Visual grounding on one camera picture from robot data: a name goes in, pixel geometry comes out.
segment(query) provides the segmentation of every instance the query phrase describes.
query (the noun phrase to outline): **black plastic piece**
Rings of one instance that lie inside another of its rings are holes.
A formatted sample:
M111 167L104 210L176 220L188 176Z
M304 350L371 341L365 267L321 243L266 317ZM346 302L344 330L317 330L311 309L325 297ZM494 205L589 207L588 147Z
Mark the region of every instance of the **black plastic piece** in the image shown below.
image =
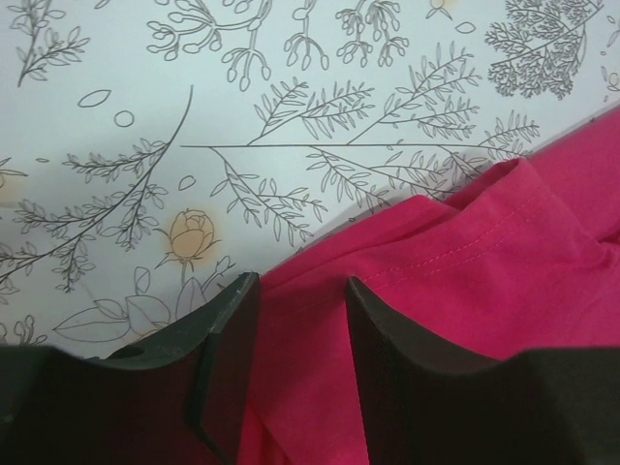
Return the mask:
M347 284L349 332L376 465L620 464L620 349L474 354Z
M0 348L0 463L234 464L259 276L107 359Z

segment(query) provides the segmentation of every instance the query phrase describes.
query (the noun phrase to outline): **orange rose illustration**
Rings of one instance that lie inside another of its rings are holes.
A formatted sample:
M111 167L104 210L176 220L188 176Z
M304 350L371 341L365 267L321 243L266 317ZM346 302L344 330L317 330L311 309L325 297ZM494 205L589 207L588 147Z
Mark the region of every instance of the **orange rose illustration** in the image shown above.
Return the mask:
M183 264L181 277L183 283L185 283L187 265L194 270L193 261L200 260L206 250L219 242L219 240L215 240L213 222L201 210L190 210L188 208L181 211L176 215L170 232L158 231L168 238L170 251L157 266L159 267L166 262L181 262Z

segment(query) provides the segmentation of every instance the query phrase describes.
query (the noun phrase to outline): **magenta shirt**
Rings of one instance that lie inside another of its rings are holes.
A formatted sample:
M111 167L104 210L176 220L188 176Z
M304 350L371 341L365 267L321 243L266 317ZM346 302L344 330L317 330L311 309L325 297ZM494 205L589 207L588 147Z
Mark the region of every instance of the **magenta shirt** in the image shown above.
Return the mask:
M620 345L620 112L441 203L403 201L263 279L243 464L368 463L343 290L467 349Z

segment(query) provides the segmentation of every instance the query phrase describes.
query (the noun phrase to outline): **stitching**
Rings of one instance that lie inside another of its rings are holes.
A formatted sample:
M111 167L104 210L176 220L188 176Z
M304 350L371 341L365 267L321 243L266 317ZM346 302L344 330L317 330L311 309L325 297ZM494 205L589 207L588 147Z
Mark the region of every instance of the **stitching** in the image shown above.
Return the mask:
M517 209L513 210L513 211L512 211L509 215L507 215L507 216L506 216L506 217L504 217L502 220L500 220L498 223L496 223L496 224L495 224L495 225L494 225L494 226L493 226L490 230L488 230L487 232L483 232L483 233L482 233L482 234L481 234L481 235L480 235L477 239L475 239L473 242L471 242L471 243L469 243L469 244L466 244L466 245L464 245L464 246L461 246L461 247L459 247L459 248L457 248L457 249L454 249L454 250L452 250L452 251L446 252L446 253L444 253L444 254L442 254L442 255L440 255L440 256L438 256L438 257L435 257L435 258L433 258L433 259L429 259L429 260L427 260L427 261L425 261L425 262L423 262L423 263L411 264L411 265L408 265L408 266L397 266L397 267L394 267L394 268L391 268L391 269L387 269L387 270L383 270L383 271L381 271L381 272L375 273L375 274L373 274L373 275L371 275L371 276L359 277L359 279L360 279L362 282L367 283L369 280L372 280L373 278L377 278L377 277L379 277L379 276L381 276L381 275L383 275L383 274L386 274L386 273L389 273L389 272L393 272L393 271L396 271L396 270L398 270L398 269L417 268L417 267L423 266L423 265L425 265L425 264L428 264L428 263L434 262L434 261L438 260L439 258L442 258L443 256L450 255L450 254L454 254L454 253L456 253L456 252L458 252L458 251L460 251L460 250L464 250L464 249L466 249L466 248L468 248L468 247L472 246L473 244L475 244L475 243L479 242L479 241L480 241L480 240L481 240L484 236L488 235L490 232L492 232L493 230L495 230L495 229L496 229L499 225L501 225L502 223L504 223L505 221L507 221L507 220L508 220L510 217L512 217L514 214L516 214L516 212L517 212L517 211L519 211L519 210L523 209L523 208L524 208L524 207L525 207L525 206L526 206L529 202L533 201L533 200L537 197L537 193L538 193L541 189L542 189L542 187L539 187L539 188L535 191L535 193L532 195L532 197L530 197L527 201L525 201L525 202L524 202L521 206L519 206ZM543 196L542 201L545 201L545 200L546 200L549 196L550 196L550 194L549 194L549 193L546 193L546 194ZM491 246L490 246L488 249L486 249L484 252L482 252L482 253L480 253L480 254L476 255L476 256L475 256L475 257L473 257L473 258L467 259L467 260L465 260L465 261L458 262L458 263L453 263L453 264L448 265L448 266L446 266L446 267L444 267L444 268L439 268L439 269L431 270L431 271L427 272L426 274L422 275L422 277L425 277L425 276L428 276L428 275L434 274L434 273L436 273L436 272L442 271L442 270L447 269L447 268L452 267L452 266L457 266L457 265L459 265L459 264L464 264L464 263L466 263L466 262L469 262L469 261L471 261L471 260L475 260L475 259L477 259L477 258L481 257L482 255L484 255L485 253L487 253L489 250L491 250L491 249L492 249L492 248L494 248L495 246L497 246L497 245L501 244L502 242L504 242L504 240L506 240L506 239L507 239L507 238L508 238L508 237L509 237L512 233L514 233L514 232L515 232L517 229L519 229L521 226L525 225L527 222L531 221L531 220L532 220L532 219L533 219L536 215L540 214L540 213L542 212L543 208L544 208L544 205L543 205L543 206L541 206L541 207L540 207L540 208L539 208L539 209L538 209L538 210L537 210L537 211L536 211L533 215L531 215L530 217L528 217L525 221L520 222L518 225L516 225L516 226L514 227L514 229L512 229L510 232L508 232L508 233L507 233L507 235L505 235L503 238L499 239L499 241L498 241L497 243L495 243L495 244L491 245ZM420 276L409 276L409 277L406 277L406 278L401 278L401 279L399 279L399 280L397 280L397 281L393 281L393 282L385 283L384 285L380 286L379 288L375 288L375 289L376 289L376 290L379 290L379 289L382 289L382 288L388 287L388 286L390 286L390 285L394 285L394 284L400 283L401 281L404 281L404 280L406 280L406 279L413 279L413 278L420 278ZM330 296L330 297L324 298L324 299L322 299L322 300L315 301L315 302L309 303L309 304L307 304L307 305L304 305L304 306L302 306L302 307L299 307L299 308L298 308L298 309L296 309L295 311L296 311L296 312L303 312L303 311L305 311L305 310L310 310L310 309L313 309L313 308L316 308L316 307L319 307L319 306L322 306L322 305L326 305L326 304L331 303L331 302L333 302L333 301L337 301L339 298L340 298L340 296L339 296L339 295L337 295L337 296Z
M390 269L384 269L382 271L377 272L376 274L373 274L371 276L368 276L364 279L370 281L374 278L377 278L379 276L382 276L386 273L391 273L393 271L397 271L399 269L411 269L411 268L419 268L421 266L424 266L426 264L431 264L433 262L436 262L444 257L448 257L452 254L456 254L458 252L461 252L462 250L468 249L470 247L473 247L474 245L476 245L477 243L479 243L481 240L483 240L486 236L488 236L489 234L491 234L493 231L495 231L496 229L498 229L500 226L502 226L502 224L504 224L505 222L507 222L512 216L514 216L517 212L519 212L520 210L522 210L523 208L525 208L528 203L532 202L536 197L538 192L542 189L542 187L539 187L535 193L532 195L532 197L530 197L527 201L525 201L522 205L520 205L518 208L516 208L515 210L513 210L509 215L506 215L504 218L502 218L499 222L497 222L495 225L493 225L493 227L485 232L483 232L481 235L478 236L478 238L476 238L474 241L469 242L465 245L462 245L461 247L458 247L456 249L452 249L450 251L447 251L441 255L438 255L437 257L433 257L432 259L428 259L425 262L421 262L421 263L416 263L416 264L408 264L407 266L395 266L394 268L390 268Z
M522 228L523 226L528 224L530 221L534 220L537 216L539 216L543 212L543 209L544 209L544 205L541 206L534 213L532 213L528 218L526 218L525 221L523 221L522 223L519 223L518 225L516 225L512 230L510 230L504 237L502 237L496 243L494 243L493 245L489 246L486 250L480 252L479 254L477 254L474 257L470 257L469 259L462 260L461 262L449 264L447 266L444 266L443 268L433 269L431 271L428 271L427 273L422 274L421 276L404 276L404 277L402 277L400 279L397 279L396 281L390 281L390 282L385 283L385 284L383 284L383 285L381 285L381 286L379 286L377 288L374 288L373 291L378 291L379 289L388 288L389 286L393 286L395 284L401 283L403 281L407 281L409 279L423 278L423 277L426 277L426 276L431 276L431 275L433 275L435 273L439 273L440 271L445 271L446 269L453 268L455 266L459 266L460 264L466 264L467 262L472 262L473 260L479 259L480 257L482 257L483 255L487 254L488 252L490 252L495 247L499 246L502 242L506 241L506 239L508 239L511 235L513 235L517 230L519 230L520 228Z

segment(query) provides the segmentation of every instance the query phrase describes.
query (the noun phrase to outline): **floral wallpaper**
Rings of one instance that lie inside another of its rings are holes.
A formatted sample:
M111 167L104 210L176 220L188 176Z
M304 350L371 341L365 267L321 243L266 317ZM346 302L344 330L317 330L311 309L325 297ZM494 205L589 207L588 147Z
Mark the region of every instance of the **floral wallpaper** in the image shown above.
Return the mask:
M620 102L620 0L5 3L0 344L80 357Z

